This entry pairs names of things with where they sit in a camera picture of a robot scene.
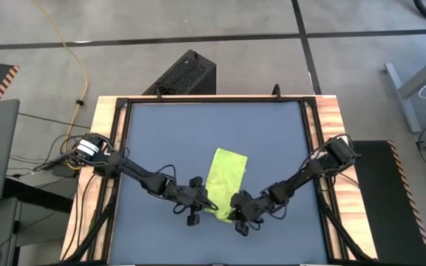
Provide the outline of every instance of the black box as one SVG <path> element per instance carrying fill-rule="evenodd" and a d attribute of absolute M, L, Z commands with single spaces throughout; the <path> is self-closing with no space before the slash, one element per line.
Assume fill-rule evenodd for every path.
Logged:
<path fill-rule="evenodd" d="M 215 95 L 216 64 L 188 50 L 143 95 Z"/>

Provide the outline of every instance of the black stand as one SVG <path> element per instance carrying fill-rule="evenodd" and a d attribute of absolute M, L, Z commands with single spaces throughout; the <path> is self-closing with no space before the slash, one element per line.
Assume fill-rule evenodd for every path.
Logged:
<path fill-rule="evenodd" d="M 25 185 L 24 183 L 9 178 L 4 182 L 2 197 L 4 199 L 15 197 L 21 202 L 49 208 L 66 214 L 70 213 L 73 205 L 73 200 L 69 198 L 30 185 Z"/>

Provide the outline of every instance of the desk leg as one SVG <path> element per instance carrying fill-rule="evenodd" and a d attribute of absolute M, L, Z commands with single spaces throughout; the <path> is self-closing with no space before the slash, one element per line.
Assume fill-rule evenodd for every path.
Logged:
<path fill-rule="evenodd" d="M 397 98 L 400 109 L 404 112 L 412 133 L 420 132 L 422 129 L 417 120 L 415 111 L 410 103 L 410 97 L 426 85 L 426 66 L 418 71 L 410 80 L 402 84 L 396 70 L 391 63 L 385 65 L 390 88 Z"/>
<path fill-rule="evenodd" d="M 71 212 L 73 204 L 73 200 L 69 198 L 7 178 L 4 182 L 3 198 L 10 197 L 66 214 Z"/>

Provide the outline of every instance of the hazard stripe tape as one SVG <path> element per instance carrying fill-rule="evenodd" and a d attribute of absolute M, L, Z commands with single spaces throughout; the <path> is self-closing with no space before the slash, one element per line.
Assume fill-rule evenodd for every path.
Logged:
<path fill-rule="evenodd" d="M 415 221 L 416 221 L 417 225 L 419 226 L 420 234 L 422 236 L 422 241 L 423 241 L 424 245 L 426 246 L 426 230 L 425 230 L 425 227 L 423 225 L 422 218 L 420 217 L 420 213 L 417 210 L 415 200 L 413 199 L 412 193 L 410 192 L 410 186 L 408 184 L 407 177 L 405 176 L 404 169 L 402 167 L 402 163 L 399 159 L 399 155 L 397 154 L 396 145 L 392 141 L 388 141 L 388 143 L 391 147 L 390 149 L 392 150 L 393 158 L 396 161 L 397 168 L 399 169 L 400 179 L 402 180 L 404 188 L 407 192 L 407 198 L 408 198 L 408 201 L 409 201 L 410 206 L 412 208 L 413 215 L 415 216 Z"/>
<path fill-rule="evenodd" d="M 0 85 L 0 100 L 3 98 L 4 93 L 7 91 L 7 88 L 13 81 L 18 71 L 19 71 L 19 66 L 13 66 L 11 67 L 11 69 L 9 69 L 9 72 L 4 77 Z"/>

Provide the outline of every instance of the black frame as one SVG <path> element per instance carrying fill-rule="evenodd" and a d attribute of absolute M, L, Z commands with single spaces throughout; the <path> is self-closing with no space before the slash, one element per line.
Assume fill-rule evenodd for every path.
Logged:
<path fill-rule="evenodd" d="M 121 133 L 121 146 L 120 149 L 124 149 L 126 146 L 126 136 L 129 131 L 129 122 L 132 114 L 132 107 L 136 103 L 261 103 L 261 102 L 269 102 L 269 103 L 283 103 L 283 102 L 298 102 L 300 105 L 300 111 L 302 114 L 302 121 L 303 121 L 303 128 L 305 130 L 305 137 L 307 139 L 308 144 L 308 150 L 309 152 L 312 152 L 313 142 L 312 142 L 312 133 L 309 127 L 308 123 L 308 113 L 307 113 L 307 104 L 311 107 L 311 114 L 314 119 L 314 125 L 317 133 L 317 139 L 318 139 L 318 146 L 322 145 L 324 141 L 322 129 L 321 129 L 321 123 L 320 123 L 320 117 L 318 114 L 318 108 L 317 108 L 317 101 L 314 96 L 302 96 L 302 97 L 283 97 L 280 94 L 280 89 L 274 88 L 273 95 L 276 95 L 275 97 L 271 96 L 263 96 L 263 97 L 211 97 L 211 96 L 202 96 L 198 95 L 198 97 L 161 97 L 158 95 L 157 97 L 141 97 L 141 98 L 118 98 L 116 100 L 116 106 L 115 106 L 115 114 L 112 122 L 111 127 L 111 133 L 110 133 L 110 140 L 115 141 L 116 136 L 116 129 L 118 127 L 119 123 L 119 116 L 121 113 L 121 108 L 126 107 L 126 114 L 124 117 L 124 124 L 123 129 Z M 317 202 L 319 202 L 319 197 L 321 193 L 328 192 L 328 196 L 330 198 L 330 206 L 336 217 L 341 221 L 339 217 L 339 209 L 338 209 L 338 203 L 336 198 L 336 193 L 334 190 L 334 187 L 331 185 L 331 181 L 329 179 L 326 180 L 328 190 L 323 191 L 322 186 L 320 184 L 319 180 L 315 180 L 315 188 L 316 188 L 316 195 L 317 195 Z M 118 191 L 117 187 L 119 186 L 119 180 L 115 180 L 113 184 L 113 193 L 116 193 Z M 95 218 L 99 218 L 102 210 L 103 210 L 103 204 L 106 194 L 106 188 L 107 188 L 107 180 L 103 179 L 101 181 L 101 187 L 100 192 L 98 195 L 98 201 L 97 201 L 97 207 L 95 209 Z M 328 261 L 331 261 L 332 259 L 335 259 L 334 252 L 333 252 L 333 246 L 331 243 L 331 236 L 330 231 L 328 227 L 327 219 L 322 212 L 322 210 L 319 208 L 319 215 L 321 219 L 322 224 L 322 233 L 325 240 L 325 249 L 327 254 Z M 107 262 L 108 261 L 108 253 L 109 253 L 109 245 L 111 243 L 111 235 L 112 235 L 112 228 L 114 226 L 114 218 L 115 218 L 115 211 L 112 212 L 112 214 L 109 216 L 106 225 L 106 233 L 104 235 L 104 245 L 103 250 L 101 253 L 101 260 Z M 87 261 L 93 260 L 94 252 L 95 252 L 95 244 L 97 241 L 98 236 L 94 239 L 92 244 L 90 245 L 88 249 L 88 257 Z M 348 260 L 348 252 L 346 249 L 346 246 L 344 242 L 342 241 L 342 238 L 338 236 L 339 240 L 339 250 L 341 253 L 341 258 Z"/>

